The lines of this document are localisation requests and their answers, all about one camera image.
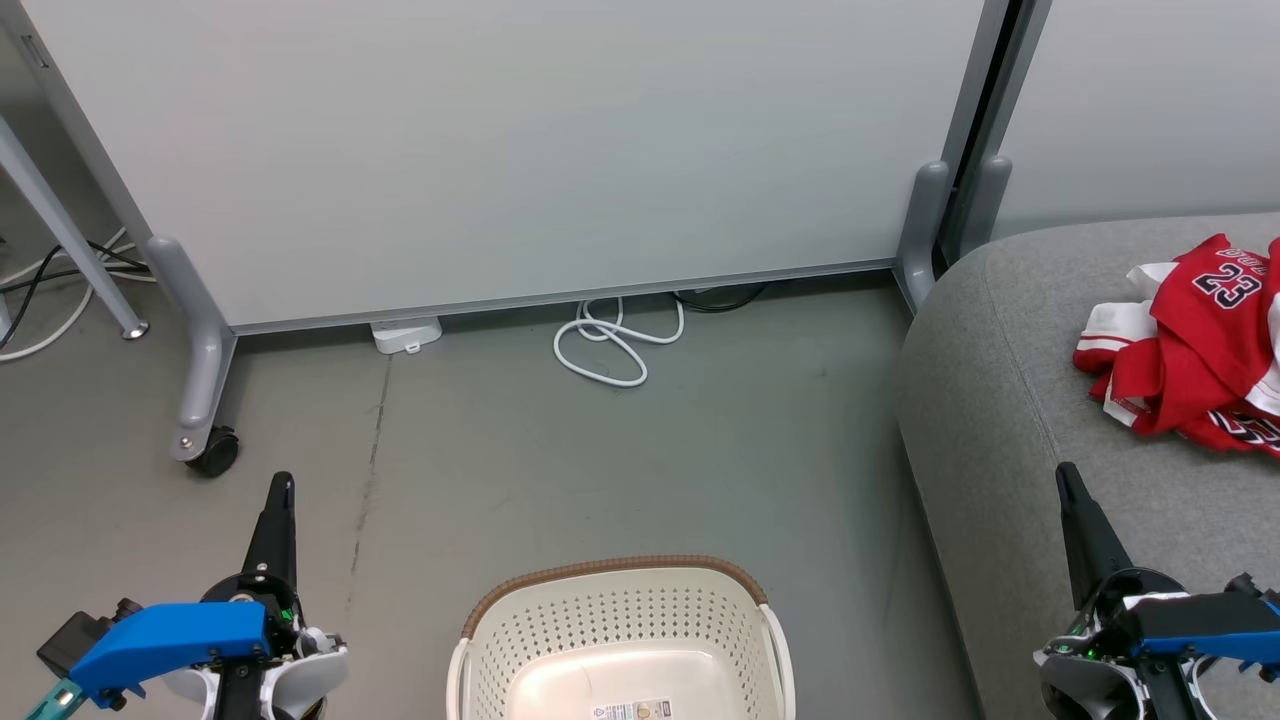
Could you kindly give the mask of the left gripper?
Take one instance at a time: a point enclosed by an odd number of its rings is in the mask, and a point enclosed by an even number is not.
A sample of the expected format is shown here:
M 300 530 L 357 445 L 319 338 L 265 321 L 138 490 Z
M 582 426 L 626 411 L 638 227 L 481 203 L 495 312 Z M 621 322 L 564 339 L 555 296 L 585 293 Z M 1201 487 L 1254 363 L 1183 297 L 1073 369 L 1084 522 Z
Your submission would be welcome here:
M 255 602 L 265 607 L 270 643 L 296 643 L 302 626 L 297 594 L 294 478 L 276 471 L 244 556 L 243 574 L 224 578 L 201 602 Z

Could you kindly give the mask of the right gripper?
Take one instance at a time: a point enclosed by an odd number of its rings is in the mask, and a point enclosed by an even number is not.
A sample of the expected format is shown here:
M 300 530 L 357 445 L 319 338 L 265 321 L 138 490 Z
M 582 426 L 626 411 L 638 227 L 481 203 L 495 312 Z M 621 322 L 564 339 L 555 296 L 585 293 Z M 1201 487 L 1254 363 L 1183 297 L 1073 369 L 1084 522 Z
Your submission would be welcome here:
M 1088 491 L 1074 462 L 1056 466 L 1056 488 L 1073 606 L 1076 616 L 1059 637 L 1059 655 L 1103 664 L 1135 664 L 1147 657 L 1121 628 L 1117 615 L 1128 598 L 1183 597 L 1185 587 L 1162 571 L 1132 568 L 1115 529 Z

